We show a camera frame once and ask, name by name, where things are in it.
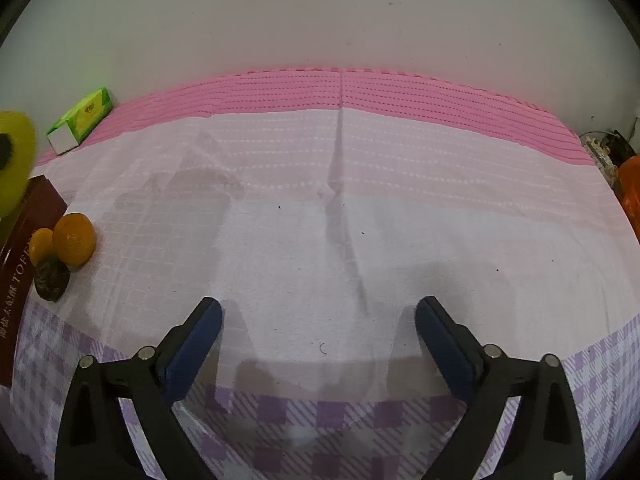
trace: orange bag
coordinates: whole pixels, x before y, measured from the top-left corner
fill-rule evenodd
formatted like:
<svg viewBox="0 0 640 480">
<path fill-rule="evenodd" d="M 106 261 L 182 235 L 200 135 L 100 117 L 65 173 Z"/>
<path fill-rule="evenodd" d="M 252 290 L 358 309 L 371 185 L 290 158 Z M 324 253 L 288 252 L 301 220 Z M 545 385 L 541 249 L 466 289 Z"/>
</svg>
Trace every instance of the orange bag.
<svg viewBox="0 0 640 480">
<path fill-rule="evenodd" d="M 632 156 L 618 170 L 618 198 L 640 240 L 640 155 Z"/>
</svg>

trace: brown box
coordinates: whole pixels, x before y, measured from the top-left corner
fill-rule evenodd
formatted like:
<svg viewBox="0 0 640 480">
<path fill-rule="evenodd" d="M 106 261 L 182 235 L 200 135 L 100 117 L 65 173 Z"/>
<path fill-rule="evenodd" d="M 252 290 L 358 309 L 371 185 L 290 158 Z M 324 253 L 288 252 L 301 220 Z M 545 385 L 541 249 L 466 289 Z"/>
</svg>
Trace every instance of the brown box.
<svg viewBox="0 0 640 480">
<path fill-rule="evenodd" d="M 11 387 L 14 353 L 33 266 L 29 240 L 41 227 L 53 229 L 66 203 L 44 176 L 29 181 L 22 201 L 0 219 L 0 384 Z"/>
</svg>

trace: bed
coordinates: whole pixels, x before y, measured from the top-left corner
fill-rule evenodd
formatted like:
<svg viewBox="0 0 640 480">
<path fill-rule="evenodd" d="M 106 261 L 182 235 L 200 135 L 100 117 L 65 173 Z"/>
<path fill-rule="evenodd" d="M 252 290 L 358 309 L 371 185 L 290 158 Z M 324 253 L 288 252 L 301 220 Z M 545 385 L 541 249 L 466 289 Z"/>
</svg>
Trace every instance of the bed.
<svg viewBox="0 0 640 480">
<path fill-rule="evenodd" d="M 222 340 L 174 413 L 219 478 L 421 476 L 465 409 L 415 333 L 429 295 L 481 343 L 562 359 L 589 479 L 638 425 L 638 242 L 577 136 L 534 105 L 415 74 L 251 72 L 123 104 L 34 174 L 98 231 L 59 302 L 31 291 L 0 392 L 50 478 L 78 359 L 158 343 L 203 296 Z"/>
</svg>

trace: green tissue box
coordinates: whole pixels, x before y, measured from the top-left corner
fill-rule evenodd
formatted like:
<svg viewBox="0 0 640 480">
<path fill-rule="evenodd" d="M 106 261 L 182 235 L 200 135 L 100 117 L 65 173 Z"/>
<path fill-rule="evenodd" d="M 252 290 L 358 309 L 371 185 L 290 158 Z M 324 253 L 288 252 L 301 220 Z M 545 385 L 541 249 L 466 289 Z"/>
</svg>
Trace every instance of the green tissue box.
<svg viewBox="0 0 640 480">
<path fill-rule="evenodd" d="M 58 155 L 68 152 L 79 146 L 112 108 L 109 92 L 102 87 L 60 117 L 47 132 L 47 140 Z"/>
</svg>

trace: orange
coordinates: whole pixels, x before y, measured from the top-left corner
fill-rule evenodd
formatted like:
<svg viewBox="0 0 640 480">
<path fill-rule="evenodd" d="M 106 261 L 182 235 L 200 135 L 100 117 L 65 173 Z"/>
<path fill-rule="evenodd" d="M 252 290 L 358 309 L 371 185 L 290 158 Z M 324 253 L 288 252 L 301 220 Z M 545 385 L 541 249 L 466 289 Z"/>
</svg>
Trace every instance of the orange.
<svg viewBox="0 0 640 480">
<path fill-rule="evenodd" d="M 67 265 L 84 265 L 94 253 L 95 244 L 94 226 L 82 213 L 64 215 L 53 228 L 53 247 Z"/>
<path fill-rule="evenodd" d="M 55 253 L 52 236 L 53 231 L 46 227 L 38 229 L 31 235 L 31 240 L 29 240 L 29 259 L 34 267 L 44 258 Z"/>
</svg>

